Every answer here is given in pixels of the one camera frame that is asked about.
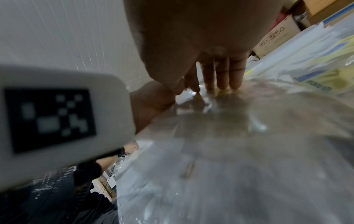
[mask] warning label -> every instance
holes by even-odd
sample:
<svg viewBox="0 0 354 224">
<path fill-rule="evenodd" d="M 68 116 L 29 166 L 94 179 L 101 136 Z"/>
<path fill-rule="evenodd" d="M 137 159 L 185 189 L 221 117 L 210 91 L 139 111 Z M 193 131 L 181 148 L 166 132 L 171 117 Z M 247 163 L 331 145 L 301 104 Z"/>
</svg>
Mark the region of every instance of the warning label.
<svg viewBox="0 0 354 224">
<path fill-rule="evenodd" d="M 285 30 L 284 27 L 280 27 L 280 29 L 274 31 L 270 36 L 268 36 L 266 39 L 264 39 L 262 42 L 259 43 L 260 46 L 264 46 L 266 43 L 271 41 L 274 37 L 280 34 L 281 31 Z"/>
</svg>

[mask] white device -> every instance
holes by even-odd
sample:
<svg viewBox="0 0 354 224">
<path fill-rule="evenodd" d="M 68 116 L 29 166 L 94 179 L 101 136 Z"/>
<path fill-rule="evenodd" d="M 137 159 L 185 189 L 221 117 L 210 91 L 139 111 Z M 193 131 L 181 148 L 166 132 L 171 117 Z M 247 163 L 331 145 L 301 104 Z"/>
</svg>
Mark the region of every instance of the white device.
<svg viewBox="0 0 354 224">
<path fill-rule="evenodd" d="M 0 65 L 0 190 L 133 139 L 129 93 L 113 75 Z"/>
</svg>

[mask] clear plastic wrap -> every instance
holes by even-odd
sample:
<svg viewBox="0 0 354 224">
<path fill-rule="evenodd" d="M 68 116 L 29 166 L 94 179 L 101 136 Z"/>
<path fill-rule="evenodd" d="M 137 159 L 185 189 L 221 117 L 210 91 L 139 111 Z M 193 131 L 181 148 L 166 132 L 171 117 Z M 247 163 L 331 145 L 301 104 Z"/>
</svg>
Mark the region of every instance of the clear plastic wrap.
<svg viewBox="0 0 354 224">
<path fill-rule="evenodd" d="M 302 85 L 308 67 L 273 71 L 186 91 L 139 133 L 116 172 L 119 222 L 354 223 L 354 92 Z"/>
</svg>

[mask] white tiled wall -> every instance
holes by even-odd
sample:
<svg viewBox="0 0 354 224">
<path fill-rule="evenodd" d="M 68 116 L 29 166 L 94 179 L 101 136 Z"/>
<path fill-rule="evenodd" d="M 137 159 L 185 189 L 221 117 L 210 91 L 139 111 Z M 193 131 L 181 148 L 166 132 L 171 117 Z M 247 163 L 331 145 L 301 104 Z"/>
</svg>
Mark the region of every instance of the white tiled wall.
<svg viewBox="0 0 354 224">
<path fill-rule="evenodd" d="M 151 80 L 122 0 L 1 0 L 0 62 L 113 73 L 130 91 Z"/>
</svg>

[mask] white wall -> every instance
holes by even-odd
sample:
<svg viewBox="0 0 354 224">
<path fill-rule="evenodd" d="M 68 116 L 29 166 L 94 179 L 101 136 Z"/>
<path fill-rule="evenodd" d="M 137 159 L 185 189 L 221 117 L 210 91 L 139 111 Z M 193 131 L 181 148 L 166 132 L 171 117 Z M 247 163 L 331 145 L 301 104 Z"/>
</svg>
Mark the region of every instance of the white wall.
<svg viewBox="0 0 354 224">
<path fill-rule="evenodd" d="M 1 0 L 0 62 L 113 73 L 130 91 L 151 80 L 122 0 Z"/>
</svg>

